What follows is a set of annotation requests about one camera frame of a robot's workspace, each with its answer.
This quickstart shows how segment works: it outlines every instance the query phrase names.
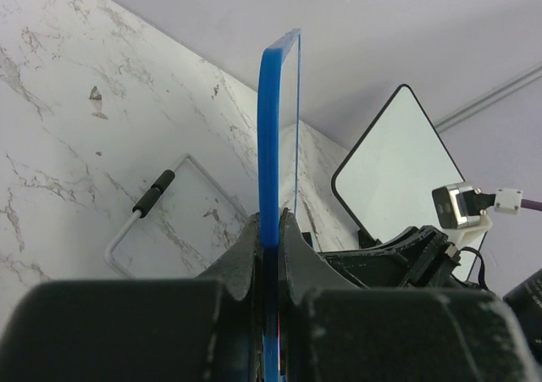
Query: blue edge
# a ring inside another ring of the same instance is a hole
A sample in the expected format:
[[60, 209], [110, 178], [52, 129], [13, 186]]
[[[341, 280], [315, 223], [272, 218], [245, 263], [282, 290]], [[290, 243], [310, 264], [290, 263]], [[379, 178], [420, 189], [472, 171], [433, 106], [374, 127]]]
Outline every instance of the blue edge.
[[[294, 29], [269, 46], [262, 55], [257, 91], [257, 164], [260, 202], [260, 242], [263, 246], [263, 287], [265, 327], [263, 331], [263, 367], [265, 382], [279, 381], [279, 106], [282, 63], [298, 41], [297, 121], [299, 121], [299, 88], [301, 31]], [[296, 135], [296, 195], [297, 149]]]

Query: black foam grip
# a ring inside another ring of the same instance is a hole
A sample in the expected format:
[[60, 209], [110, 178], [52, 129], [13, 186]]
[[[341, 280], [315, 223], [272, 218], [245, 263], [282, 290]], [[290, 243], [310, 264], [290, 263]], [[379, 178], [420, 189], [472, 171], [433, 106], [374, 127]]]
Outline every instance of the black foam grip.
[[160, 177], [152, 184], [152, 189], [159, 189], [160, 193], [163, 194], [168, 186], [171, 184], [175, 178], [175, 173], [172, 170], [164, 170]]
[[147, 190], [147, 193], [143, 195], [142, 198], [139, 199], [139, 201], [135, 204], [134, 208], [132, 208], [132, 213], [135, 213], [136, 210], [141, 211], [140, 218], [143, 219], [148, 214], [149, 211], [151, 211], [152, 206], [156, 204], [158, 201], [158, 198], [162, 195], [162, 192], [156, 188], [151, 187], [149, 190]]

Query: wall trim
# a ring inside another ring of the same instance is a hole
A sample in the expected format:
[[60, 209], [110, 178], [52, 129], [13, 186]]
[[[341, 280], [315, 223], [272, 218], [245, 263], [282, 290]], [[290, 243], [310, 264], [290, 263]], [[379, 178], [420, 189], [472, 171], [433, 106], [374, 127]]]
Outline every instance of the wall trim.
[[497, 86], [493, 90], [486, 92], [480, 97], [475, 98], [468, 104], [446, 115], [443, 119], [439, 119], [434, 127], [438, 133], [442, 133], [461, 122], [471, 118], [477, 113], [485, 110], [490, 105], [499, 102], [514, 92], [521, 90], [525, 86], [531, 84], [542, 77], [542, 63], [538, 63], [530, 69], [525, 70], [520, 75], [516, 75], [512, 79]]

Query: transparent acrylic sheet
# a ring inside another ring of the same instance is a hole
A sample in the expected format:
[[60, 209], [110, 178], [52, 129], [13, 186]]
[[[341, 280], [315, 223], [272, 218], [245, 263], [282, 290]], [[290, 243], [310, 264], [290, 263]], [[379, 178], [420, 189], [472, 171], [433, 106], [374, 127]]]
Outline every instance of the transparent acrylic sheet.
[[[332, 188], [373, 238], [386, 242], [406, 227], [440, 228], [431, 191], [463, 176], [408, 86], [400, 86], [335, 172]], [[483, 236], [471, 245], [479, 249]], [[454, 270], [466, 280], [475, 256]]]
[[282, 63], [279, 110], [279, 210], [297, 210], [299, 146], [299, 39]]
[[174, 181], [114, 249], [113, 259], [134, 278], [193, 277], [235, 242], [246, 220], [203, 166], [185, 155]]

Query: white marble wall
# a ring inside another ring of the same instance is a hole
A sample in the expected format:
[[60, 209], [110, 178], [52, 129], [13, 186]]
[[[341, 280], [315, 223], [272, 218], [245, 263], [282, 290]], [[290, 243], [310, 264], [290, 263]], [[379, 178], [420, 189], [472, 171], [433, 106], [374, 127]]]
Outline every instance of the white marble wall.
[[[38, 282], [117, 277], [105, 245], [187, 152], [244, 211], [198, 190], [191, 171], [119, 259], [145, 277], [206, 268], [258, 210], [255, 116], [253, 90], [109, 0], [0, 0], [0, 326]], [[346, 151], [306, 126], [301, 148], [318, 248], [354, 247], [329, 188]]]

